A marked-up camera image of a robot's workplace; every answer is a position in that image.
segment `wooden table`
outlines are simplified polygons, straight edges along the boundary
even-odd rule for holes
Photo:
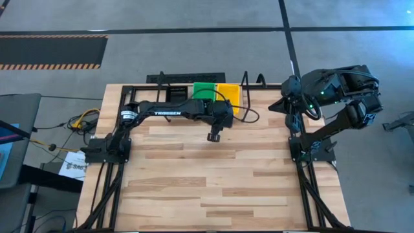
[[[118,84],[106,88],[96,129],[98,138],[113,130],[121,89]],[[137,101],[155,101],[157,92],[138,91],[136,95]],[[246,91],[243,96],[246,103]],[[260,120],[255,124],[235,121],[232,129],[221,132],[219,143],[206,140],[209,125],[183,118],[168,123],[153,116],[133,129],[116,230],[307,229],[296,167],[290,159],[285,115],[267,109],[281,98],[280,91],[252,90],[250,96]],[[160,100],[165,100],[164,91]],[[307,131],[324,125],[323,120],[304,121]],[[326,162],[314,162],[314,166],[321,198],[342,223],[349,225],[337,173]],[[87,169],[77,211],[79,223],[89,215],[99,169],[100,164]],[[107,206],[104,226],[109,222],[111,200]]]

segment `gray carpet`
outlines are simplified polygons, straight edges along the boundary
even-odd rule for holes
[[[392,0],[285,0],[291,27],[413,25],[414,3]],[[282,27],[278,1],[271,0],[11,0],[0,30],[92,30],[182,27]],[[404,129],[386,133],[381,123],[414,111],[414,32],[293,32],[302,74],[313,69],[366,64],[381,80],[384,111],[369,128],[335,136],[335,153],[351,223],[367,230],[414,232],[414,145]],[[267,82],[292,74],[283,32],[111,35],[102,68],[86,71],[1,71],[0,94],[34,93],[101,98],[108,83],[144,83],[147,74],[225,72],[237,82],[243,72],[262,72]],[[46,99],[37,126],[53,126],[100,101]],[[331,116],[341,109],[324,108]],[[64,129],[42,131],[39,139],[56,144]],[[70,147],[80,147],[73,137]],[[27,164],[50,155],[29,148]],[[61,223],[46,225],[45,231]]]

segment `wood plank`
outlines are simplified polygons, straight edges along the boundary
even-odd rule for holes
[[[201,207],[287,206],[286,197],[202,197]]]

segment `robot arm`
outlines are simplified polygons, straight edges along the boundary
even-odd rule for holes
[[[189,99],[181,104],[163,102],[131,102],[121,108],[120,123],[116,131],[104,139],[91,139],[85,152],[86,162],[123,163],[129,160],[131,139],[128,133],[147,117],[182,116],[203,121],[212,126],[207,140],[219,142],[219,132],[233,124],[233,109],[229,100]]]
[[[140,117],[182,116],[194,121],[202,121],[212,126],[207,136],[211,142],[219,142],[219,132],[233,124],[233,109],[229,100],[190,99],[181,104],[148,102],[139,103]]]
[[[319,120],[321,106],[352,100],[337,113],[335,120],[314,133],[300,136],[302,150],[308,152],[318,149],[321,141],[345,129],[362,129],[370,125],[382,110],[378,85],[378,79],[371,75],[366,65],[318,69],[305,74],[302,79],[289,77],[282,83],[282,99],[268,109],[287,114],[286,126],[299,133],[300,114]]]

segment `black stripe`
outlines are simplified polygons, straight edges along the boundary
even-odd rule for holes
[[[3,4],[0,6],[1,8],[0,8],[0,16],[3,14],[3,12],[6,10],[6,6],[7,6],[7,4],[10,2],[10,0],[5,0],[4,2],[3,2]]]
[[[217,28],[160,28],[160,29],[116,29],[101,32],[89,30],[62,31],[12,31],[0,32],[0,35],[100,35],[100,34],[171,34],[206,32],[283,32],[282,27],[217,27]]]
[[[368,26],[368,27],[292,27],[292,32],[347,32],[347,31],[382,31],[414,30],[414,26]]]
[[[289,57],[292,62],[294,74],[300,77],[298,59],[296,58],[295,47],[293,46],[292,33],[290,33],[289,21],[284,0],[279,0],[280,12],[283,20],[283,28],[285,29],[285,36],[287,48],[289,50]]]
[[[0,38],[0,64],[101,64],[107,38]]]

